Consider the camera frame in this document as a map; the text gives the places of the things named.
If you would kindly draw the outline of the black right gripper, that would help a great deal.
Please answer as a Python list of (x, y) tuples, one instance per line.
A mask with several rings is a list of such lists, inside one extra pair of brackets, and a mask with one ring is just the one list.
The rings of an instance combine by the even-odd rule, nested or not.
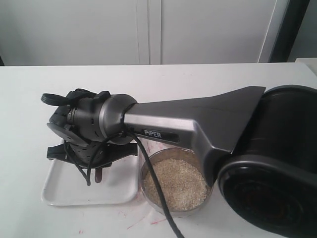
[(106, 168), (112, 162), (138, 154), (132, 138), (123, 135), (122, 118), (136, 100), (126, 94), (110, 95), (104, 102), (82, 99), (78, 106), (56, 106), (48, 128), (63, 139), (48, 147), (47, 158), (82, 168)]

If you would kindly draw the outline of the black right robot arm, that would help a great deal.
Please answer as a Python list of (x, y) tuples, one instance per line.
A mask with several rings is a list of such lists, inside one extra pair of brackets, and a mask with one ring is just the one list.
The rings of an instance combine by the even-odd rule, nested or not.
[(249, 86), (224, 94), (138, 103), (76, 89), (43, 94), (63, 139), (47, 158), (92, 169), (144, 151), (141, 138), (192, 150), (208, 185), (249, 223), (287, 238), (317, 235), (317, 91)]

